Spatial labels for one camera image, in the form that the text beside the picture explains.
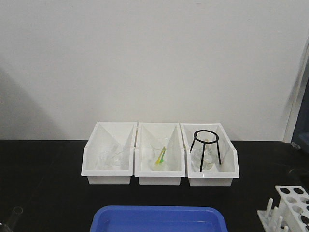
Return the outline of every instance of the white plastic bin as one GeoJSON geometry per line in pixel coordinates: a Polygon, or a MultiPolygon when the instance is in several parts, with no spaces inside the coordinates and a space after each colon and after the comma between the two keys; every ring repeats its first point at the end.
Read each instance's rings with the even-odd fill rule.
{"type": "Polygon", "coordinates": [[[179,123],[139,123],[134,175],[140,185],[179,185],[185,177],[184,154],[179,123]]]}
{"type": "MultiPolygon", "coordinates": [[[[187,158],[187,175],[190,186],[231,186],[233,178],[239,178],[239,167],[237,151],[229,140],[221,124],[188,124],[181,123],[181,130],[184,139],[187,158]],[[214,164],[208,170],[200,172],[198,162],[195,161],[195,151],[202,149],[203,144],[195,141],[192,152],[190,148],[194,139],[194,133],[198,130],[209,130],[217,133],[219,136],[219,150],[222,164],[214,159],[214,164]]],[[[214,141],[215,135],[206,133],[205,138],[208,141],[214,141]]],[[[217,157],[217,144],[209,145],[212,154],[217,157]]]]}
{"type": "Polygon", "coordinates": [[[130,184],[137,122],[97,122],[84,148],[82,176],[90,184],[130,184]]]}

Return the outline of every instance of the white test tube rack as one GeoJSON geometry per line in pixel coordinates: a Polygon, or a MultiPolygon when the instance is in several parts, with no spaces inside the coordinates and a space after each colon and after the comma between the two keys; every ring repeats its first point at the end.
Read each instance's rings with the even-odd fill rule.
{"type": "Polygon", "coordinates": [[[257,214],[266,232],[309,232],[309,196],[301,186],[275,186],[281,199],[272,208],[270,198],[265,211],[257,214]]]}

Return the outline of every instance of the glass beaker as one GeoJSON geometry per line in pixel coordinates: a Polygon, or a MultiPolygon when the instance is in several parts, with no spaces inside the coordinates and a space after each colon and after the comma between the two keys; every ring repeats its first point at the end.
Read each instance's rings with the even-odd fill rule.
{"type": "MultiPolygon", "coordinates": [[[[202,160],[202,154],[203,154],[203,148],[197,148],[193,152],[192,156],[192,163],[194,168],[199,171],[200,165],[201,165],[201,160],[202,160]]],[[[202,170],[209,170],[213,167],[214,162],[216,160],[216,156],[213,154],[212,150],[209,148],[209,146],[205,147],[205,152],[204,152],[204,159],[203,159],[203,168],[202,170]]]]}
{"type": "Polygon", "coordinates": [[[151,146],[151,159],[150,168],[153,171],[167,171],[168,164],[166,162],[166,152],[167,148],[165,146],[161,148],[151,146]]]}

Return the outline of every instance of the yellow stirring rod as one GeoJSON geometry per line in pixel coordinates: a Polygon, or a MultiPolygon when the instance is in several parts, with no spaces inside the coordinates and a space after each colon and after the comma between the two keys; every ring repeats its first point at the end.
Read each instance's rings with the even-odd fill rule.
{"type": "Polygon", "coordinates": [[[158,157],[158,160],[155,162],[156,164],[159,164],[159,163],[160,163],[161,156],[162,156],[163,152],[165,152],[165,147],[163,147],[163,149],[162,149],[162,151],[161,151],[161,153],[160,153],[160,155],[159,155],[159,157],[158,157]]]}

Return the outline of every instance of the rack hole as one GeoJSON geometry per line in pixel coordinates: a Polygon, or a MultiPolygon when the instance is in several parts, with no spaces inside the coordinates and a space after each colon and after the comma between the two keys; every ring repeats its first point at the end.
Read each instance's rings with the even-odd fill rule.
{"type": "Polygon", "coordinates": [[[297,212],[298,214],[302,214],[304,212],[304,210],[300,207],[298,207],[297,205],[293,205],[292,209],[297,212]]]}
{"type": "Polygon", "coordinates": [[[309,218],[307,218],[306,216],[304,215],[301,215],[300,216],[300,220],[305,223],[305,224],[308,224],[309,223],[309,218]]]}
{"type": "Polygon", "coordinates": [[[304,191],[301,190],[300,188],[294,188],[293,190],[294,190],[294,192],[296,192],[298,194],[303,194],[304,193],[304,191]]]}
{"type": "Polygon", "coordinates": [[[297,202],[293,197],[287,197],[286,200],[291,204],[295,204],[297,202]]]}
{"type": "Polygon", "coordinates": [[[285,193],[285,194],[289,194],[290,191],[287,188],[280,188],[280,191],[285,193]]]}
{"type": "Polygon", "coordinates": [[[305,204],[309,204],[309,199],[306,197],[301,197],[300,200],[305,204]]]}

